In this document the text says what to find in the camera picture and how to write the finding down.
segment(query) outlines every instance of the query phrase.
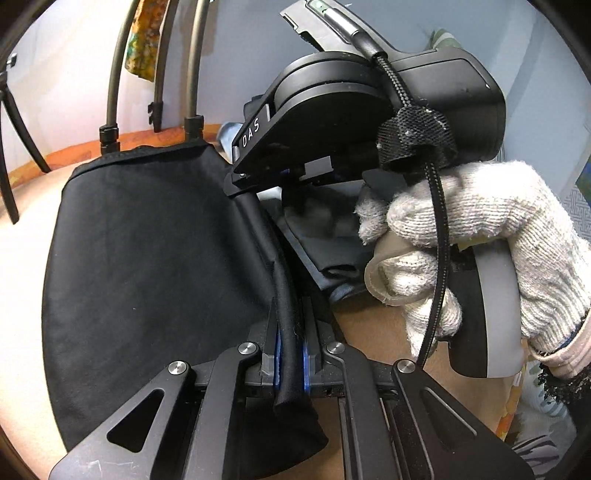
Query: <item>black tube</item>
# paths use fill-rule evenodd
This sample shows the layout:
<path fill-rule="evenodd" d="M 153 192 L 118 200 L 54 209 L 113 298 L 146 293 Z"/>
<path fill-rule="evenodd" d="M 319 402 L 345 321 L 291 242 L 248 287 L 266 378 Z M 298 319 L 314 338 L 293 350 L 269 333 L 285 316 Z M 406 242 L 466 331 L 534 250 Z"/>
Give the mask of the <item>black tube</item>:
<path fill-rule="evenodd" d="M 109 90 L 107 94 L 107 121 L 106 127 L 117 126 L 117 102 L 119 100 L 119 83 L 121 81 L 121 70 L 123 69 L 123 60 L 127 51 L 127 39 L 131 25 L 134 23 L 135 13 L 137 12 L 139 0 L 133 0 L 129 5 L 127 15 L 119 29 L 113 61 L 111 63 L 111 73 L 109 75 Z"/>
<path fill-rule="evenodd" d="M 205 23 L 207 21 L 208 9 L 209 0 L 197 0 L 197 5 L 195 5 L 195 18 L 193 20 L 193 31 L 191 32 L 191 45 L 189 48 L 185 118 L 193 118 L 197 115 L 199 67 L 201 65 L 201 50 L 203 49 L 203 37 L 205 35 Z"/>
<path fill-rule="evenodd" d="M 17 132 L 18 138 L 21 139 L 21 142 L 29 152 L 29 155 L 33 158 L 43 173 L 49 173 L 51 168 L 47 165 L 43 155 L 41 155 L 41 152 L 39 152 L 39 149 L 31 138 L 31 134 L 29 133 L 29 130 L 27 130 L 25 122 L 22 121 L 21 114 L 17 108 L 17 103 L 14 101 L 11 91 L 8 89 L 8 85 L 6 85 L 4 89 L 4 108 L 8 118 L 12 122 L 12 126 Z"/>
<path fill-rule="evenodd" d="M 5 0 L 0 11 L 0 65 L 4 65 L 33 22 L 56 0 Z"/>
<path fill-rule="evenodd" d="M 4 159 L 4 149 L 2 148 L 2 128 L 0 126 L 0 194 L 2 195 L 2 200 L 4 200 L 4 205 L 6 206 L 6 211 L 8 212 L 8 216 L 10 217 L 10 221 L 15 224 L 18 222 L 18 208 L 17 203 L 14 200 L 14 195 L 12 194 L 12 188 L 10 186 L 10 179 L 8 178 L 8 171 L 6 168 L 6 161 Z"/>
<path fill-rule="evenodd" d="M 442 154 L 438 148 L 429 148 L 430 156 Z M 449 225 L 447 223 L 447 209 L 445 206 L 445 196 L 441 186 L 441 178 L 437 172 L 435 163 L 427 160 L 424 165 L 425 176 L 429 183 L 431 199 L 433 201 L 433 213 L 435 214 L 435 229 L 437 232 L 437 280 L 435 283 L 435 292 L 433 293 L 433 302 L 429 312 L 429 321 L 425 330 L 425 337 L 421 344 L 421 349 L 417 358 L 417 365 L 420 368 L 425 366 L 437 325 L 441 318 L 443 308 L 443 299 L 447 286 L 447 269 L 449 267 Z"/>
<path fill-rule="evenodd" d="M 150 123 L 154 126 L 154 133 L 162 131 L 162 114 L 164 102 L 164 73 L 166 70 L 166 58 L 168 57 L 168 46 L 173 32 L 174 17 L 177 12 L 178 0 L 170 0 L 164 16 L 160 45 L 158 46 L 158 58 L 156 60 L 156 73 L 154 76 L 154 101 L 148 107 Z"/>
<path fill-rule="evenodd" d="M 402 102 L 403 107 L 408 107 L 413 104 L 413 97 L 408 90 L 408 87 L 388 61 L 385 55 L 378 54 L 374 57 L 375 63 L 388 75 L 392 82 L 398 98 Z M 447 223 L 447 210 L 445 206 L 445 196 L 443 194 L 443 187 L 441 186 L 441 178 L 437 172 L 436 164 L 439 164 L 438 156 L 443 155 L 439 147 L 423 147 L 420 157 L 423 157 L 424 172 L 429 183 L 429 190 L 431 191 L 431 199 L 433 201 L 433 212 L 435 214 L 435 228 L 437 231 L 437 280 L 435 283 L 435 291 L 433 293 L 433 302 L 431 304 L 431 311 L 429 312 L 429 321 L 425 336 L 421 344 L 421 349 L 417 358 L 417 365 L 423 368 L 427 362 L 427 357 L 435 338 L 437 325 L 441 318 L 441 310 L 443 309 L 443 300 L 445 298 L 445 291 L 447 287 L 447 269 L 449 267 L 449 226 Z"/>

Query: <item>gloved hand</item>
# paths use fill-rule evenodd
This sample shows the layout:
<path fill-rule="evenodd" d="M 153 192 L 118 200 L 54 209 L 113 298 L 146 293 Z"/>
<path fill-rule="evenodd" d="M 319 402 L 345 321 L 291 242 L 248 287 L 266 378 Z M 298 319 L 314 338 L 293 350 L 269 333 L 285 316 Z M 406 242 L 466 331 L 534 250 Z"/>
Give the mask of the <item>gloved hand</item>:
<path fill-rule="evenodd" d="M 558 377 L 577 375 L 591 362 L 591 249 L 574 230 L 558 199 L 525 163 L 473 163 L 442 174 L 450 243 L 479 237 L 506 238 L 521 293 L 521 332 L 532 354 Z M 437 245 L 433 204 L 426 181 L 387 206 L 371 194 L 360 197 L 359 235 L 370 242 L 389 228 L 423 248 L 386 260 L 382 273 L 393 294 L 433 289 Z M 404 306 L 413 356 L 426 329 L 432 293 Z M 446 292 L 437 336 L 452 335 L 460 307 Z"/>

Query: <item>black cloth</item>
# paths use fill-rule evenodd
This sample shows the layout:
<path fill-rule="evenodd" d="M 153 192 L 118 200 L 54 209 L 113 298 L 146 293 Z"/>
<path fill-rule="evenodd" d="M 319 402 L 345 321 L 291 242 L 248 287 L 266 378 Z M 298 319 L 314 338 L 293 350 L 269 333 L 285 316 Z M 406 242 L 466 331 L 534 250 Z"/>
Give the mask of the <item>black cloth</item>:
<path fill-rule="evenodd" d="M 306 243 L 307 249 L 304 249 L 302 242 L 294 234 L 287 223 L 283 205 L 281 203 L 281 193 L 274 192 L 274 195 L 275 196 L 270 196 L 267 194 L 263 195 L 261 198 L 261 206 L 269 213 L 269 216 L 280 230 L 279 236 L 287 240 L 290 248 L 295 251 L 299 262 L 305 266 L 311 279 L 313 279 L 313 281 L 316 283 L 316 286 L 318 286 L 318 288 L 322 291 L 329 303 L 335 303 L 344 298 L 365 291 L 366 288 L 365 283 L 363 282 L 363 271 L 358 268 L 357 264 L 355 264 L 355 258 L 358 256 L 358 248 L 355 247 L 350 250 L 350 256 L 345 258 L 347 263 L 344 264 L 342 262 L 343 257 L 341 257 L 341 260 L 337 264 L 337 268 L 334 268 L 334 265 L 329 264 L 325 271 L 320 271 L 316 264 L 323 262 L 323 252 L 318 249 L 314 249 L 314 246 L 309 242 Z M 308 211 L 304 210 L 301 214 L 296 213 L 296 216 L 298 219 L 306 223 L 307 219 L 304 217 L 307 216 L 308 213 Z M 331 248 L 332 246 L 330 242 L 327 241 L 324 245 L 322 245 L 321 242 L 318 243 L 317 247 Z M 316 262 L 311 260 L 309 254 L 316 260 Z"/>
<path fill-rule="evenodd" d="M 359 239 L 355 204 L 361 181 L 335 185 L 303 185 L 283 189 L 285 221 L 306 254 L 324 275 L 363 284 L 373 245 Z"/>
<path fill-rule="evenodd" d="M 64 187 L 42 329 L 68 450 L 171 361 L 215 359 L 271 308 L 281 386 L 274 404 L 247 404 L 245 423 L 256 427 L 245 430 L 241 477 L 271 475 L 326 445 L 303 393 L 298 290 L 256 196 L 224 194 L 229 168 L 203 141 L 140 147 L 78 167 Z"/>

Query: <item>black fabric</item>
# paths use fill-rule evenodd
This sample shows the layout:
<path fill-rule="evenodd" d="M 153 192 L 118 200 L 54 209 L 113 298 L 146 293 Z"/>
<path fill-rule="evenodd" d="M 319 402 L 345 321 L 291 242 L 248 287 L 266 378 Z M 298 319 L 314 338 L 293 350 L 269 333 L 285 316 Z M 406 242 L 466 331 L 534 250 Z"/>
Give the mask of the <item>black fabric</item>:
<path fill-rule="evenodd" d="M 544 365 L 542 365 L 542 371 L 539 380 L 546 382 L 550 372 Z M 589 371 L 590 367 L 587 366 L 579 375 L 589 375 Z M 554 380 L 557 384 L 561 382 L 559 379 Z M 591 421 L 589 417 L 591 390 L 588 382 L 581 382 L 580 386 L 582 387 L 581 392 L 574 395 L 571 393 L 567 404 L 577 429 L 577 436 L 558 465 L 548 473 L 547 480 L 579 480 L 589 476 L 588 472 L 591 468 Z"/>
<path fill-rule="evenodd" d="M 335 339 L 339 342 L 347 343 L 345 334 L 340 329 L 340 326 L 326 301 L 326 296 L 320 290 L 308 269 L 300 261 L 299 255 L 295 252 L 285 236 L 282 235 L 282 232 L 277 225 L 274 225 L 274 231 L 285 255 L 285 260 L 289 265 L 298 297 L 309 298 L 312 303 L 312 310 L 314 311 L 314 318 L 316 321 L 328 323 L 332 327 Z"/>
<path fill-rule="evenodd" d="M 68 450 L 171 361 L 215 359 L 273 305 L 281 388 L 274 404 L 248 403 L 246 424 L 258 427 L 245 430 L 242 477 L 271 475 L 326 445 L 303 394 L 297 290 L 256 197 L 224 194 L 228 169 L 203 141 L 141 147 L 78 167 L 64 187 L 42 329 Z"/>
<path fill-rule="evenodd" d="M 285 221 L 316 268 L 343 282 L 363 284 L 372 245 L 359 239 L 355 204 L 362 182 L 283 189 Z"/>
<path fill-rule="evenodd" d="M 290 248 L 294 250 L 300 264 L 303 264 L 315 285 L 322 291 L 329 303 L 335 303 L 349 296 L 365 291 L 365 285 L 358 278 L 351 279 L 349 271 L 345 275 L 324 273 L 318 270 L 310 259 L 300 240 L 293 234 L 285 219 L 281 198 L 271 197 L 261 199 L 261 206 L 269 213 L 271 220 L 280 232 L 278 236 L 284 238 Z"/>
<path fill-rule="evenodd" d="M 384 170 L 400 173 L 417 172 L 426 147 L 435 147 L 440 154 L 431 154 L 437 168 L 450 166 L 457 156 L 452 128 L 443 113 L 426 106 L 403 106 L 378 129 L 378 157 Z"/>

